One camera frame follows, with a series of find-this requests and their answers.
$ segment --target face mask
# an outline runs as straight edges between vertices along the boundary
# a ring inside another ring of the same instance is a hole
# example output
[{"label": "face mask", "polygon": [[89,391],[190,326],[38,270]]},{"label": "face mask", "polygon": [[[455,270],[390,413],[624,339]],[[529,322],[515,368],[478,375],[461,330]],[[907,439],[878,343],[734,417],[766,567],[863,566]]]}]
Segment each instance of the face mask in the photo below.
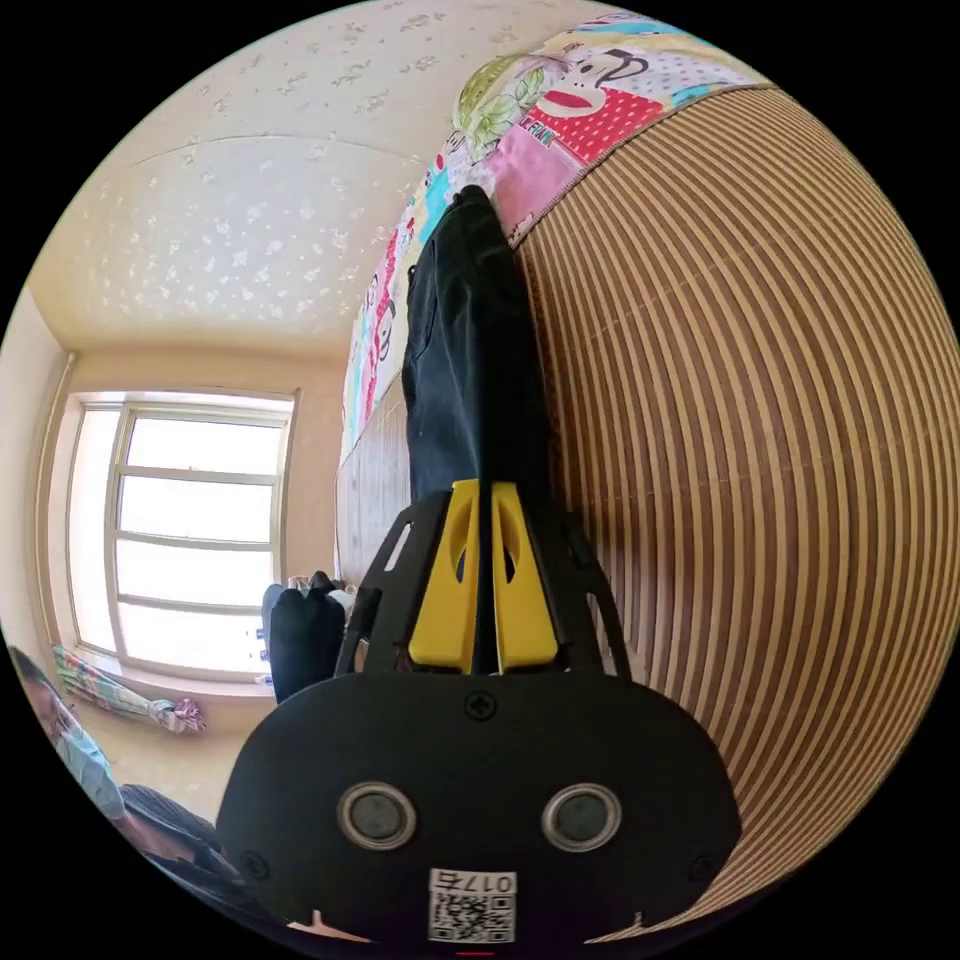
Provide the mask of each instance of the face mask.
[{"label": "face mask", "polygon": [[107,758],[93,740],[76,727],[60,736],[57,753],[100,812],[111,820],[119,820],[124,812],[123,797]]}]

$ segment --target window frame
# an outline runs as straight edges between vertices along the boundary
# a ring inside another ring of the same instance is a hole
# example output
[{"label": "window frame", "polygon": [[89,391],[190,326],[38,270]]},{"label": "window frame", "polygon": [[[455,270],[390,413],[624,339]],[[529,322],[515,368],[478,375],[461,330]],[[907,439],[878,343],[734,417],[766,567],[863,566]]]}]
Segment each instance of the window frame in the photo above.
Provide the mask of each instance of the window frame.
[{"label": "window frame", "polygon": [[[74,472],[77,454],[80,447],[80,437],[86,414],[92,411],[119,411],[116,433],[113,438],[113,448],[110,455],[109,478],[107,481],[106,496],[104,498],[104,570],[106,575],[107,609],[110,625],[113,632],[114,650],[108,650],[90,643],[86,643],[80,633],[77,620],[77,606],[73,590],[72,567],[70,560],[70,512],[73,503]],[[146,660],[131,656],[126,649],[123,629],[120,623],[120,603],[134,606],[171,610],[181,612],[200,612],[210,614],[228,614],[237,616],[259,617],[261,608],[256,606],[231,606],[222,604],[192,603],[171,600],[160,600],[153,597],[140,597],[123,594],[119,590],[116,563],[116,544],[119,540],[129,540],[140,543],[153,543],[163,546],[205,549],[211,552],[218,550],[250,550],[266,553],[271,556],[273,582],[280,582],[283,572],[284,546],[284,493],[286,487],[286,471],[290,453],[290,437],[296,411],[295,398],[290,400],[289,410],[256,409],[254,407],[231,406],[213,402],[177,402],[170,400],[82,400],[80,405],[80,419],[70,455],[69,479],[67,483],[65,556],[67,569],[67,594],[69,597],[70,616],[77,638],[77,645],[86,653],[95,657],[108,657],[124,666],[148,671],[152,674],[161,674],[174,678],[198,679],[225,683],[255,683],[258,674],[253,671],[221,670],[200,667],[190,667],[176,663],[164,663]],[[273,474],[243,474],[227,473],[222,471],[180,470],[162,467],[135,467],[127,464],[133,430],[138,418],[151,420],[180,420],[203,423],[223,423],[237,426],[272,426],[281,428],[280,442],[277,450],[276,470]],[[120,529],[120,509],[122,505],[121,489],[123,478],[127,476],[172,479],[186,481],[207,481],[219,483],[248,483],[258,486],[270,486],[270,540],[269,544],[262,542],[225,541],[193,539],[189,537],[167,537],[154,534],[141,534],[123,531]],[[263,673],[269,672],[269,666],[263,664]]]}]

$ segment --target black mount plate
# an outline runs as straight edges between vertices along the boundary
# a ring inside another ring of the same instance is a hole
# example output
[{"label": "black mount plate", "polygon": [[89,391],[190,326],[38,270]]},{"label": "black mount plate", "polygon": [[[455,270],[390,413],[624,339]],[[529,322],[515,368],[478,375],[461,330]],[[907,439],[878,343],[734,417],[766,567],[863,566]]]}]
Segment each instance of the black mount plate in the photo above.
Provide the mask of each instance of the black mount plate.
[{"label": "black mount plate", "polygon": [[[490,710],[468,708],[478,693]],[[412,801],[417,829],[402,848],[362,849],[341,832],[338,801],[365,781]],[[541,814],[578,782],[613,790],[623,817],[605,846],[567,853]],[[278,918],[309,922],[317,909],[382,943],[427,945],[431,869],[515,873],[521,948],[682,913],[741,825],[709,736],[645,687],[594,672],[385,672],[316,684],[271,713],[237,759],[217,830]]]}]

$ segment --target bamboo mat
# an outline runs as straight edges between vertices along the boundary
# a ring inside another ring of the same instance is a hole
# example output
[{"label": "bamboo mat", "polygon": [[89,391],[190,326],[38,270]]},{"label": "bamboo mat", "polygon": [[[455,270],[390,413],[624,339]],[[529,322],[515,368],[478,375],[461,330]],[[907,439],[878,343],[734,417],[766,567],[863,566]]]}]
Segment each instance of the bamboo mat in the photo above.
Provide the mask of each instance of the bamboo mat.
[{"label": "bamboo mat", "polygon": [[[960,349],[889,203],[775,89],[648,129],[518,256],[555,489],[635,679],[703,724],[740,803],[690,919],[828,843],[933,694],[960,627]],[[398,381],[340,470],[355,582],[408,502],[404,426]]]}]

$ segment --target window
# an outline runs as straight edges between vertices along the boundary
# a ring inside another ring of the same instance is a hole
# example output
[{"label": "window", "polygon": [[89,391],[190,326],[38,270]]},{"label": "window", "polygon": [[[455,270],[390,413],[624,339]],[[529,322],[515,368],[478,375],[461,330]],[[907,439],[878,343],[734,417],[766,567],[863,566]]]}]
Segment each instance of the window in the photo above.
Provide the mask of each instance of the window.
[{"label": "window", "polygon": [[280,579],[292,407],[197,395],[83,405],[67,522],[81,645],[167,674],[265,672],[260,604]]}]

